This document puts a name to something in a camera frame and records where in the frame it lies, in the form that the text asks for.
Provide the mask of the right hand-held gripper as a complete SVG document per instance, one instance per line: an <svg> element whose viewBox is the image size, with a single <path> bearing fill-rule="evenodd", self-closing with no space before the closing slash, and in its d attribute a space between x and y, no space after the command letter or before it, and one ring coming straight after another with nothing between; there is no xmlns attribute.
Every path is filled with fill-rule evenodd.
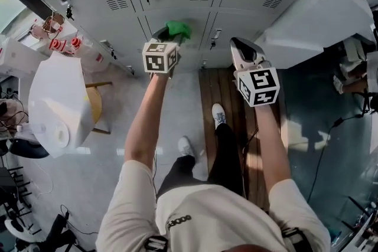
<svg viewBox="0 0 378 252"><path fill-rule="evenodd" d="M276 102L280 91L277 70L266 61L262 48L250 40L230 39L235 85L250 107Z"/></svg>

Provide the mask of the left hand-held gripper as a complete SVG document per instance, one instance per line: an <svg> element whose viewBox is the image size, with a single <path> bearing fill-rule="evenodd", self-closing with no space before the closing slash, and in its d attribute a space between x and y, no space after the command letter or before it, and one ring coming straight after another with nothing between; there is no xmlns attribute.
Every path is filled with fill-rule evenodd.
<svg viewBox="0 0 378 252"><path fill-rule="evenodd" d="M175 66L181 58L179 54L180 46L185 41L186 38L183 35L176 35L171 38L168 27L163 27L154 32L151 42L145 43L142 51L145 72L167 74L172 77Z"/></svg>

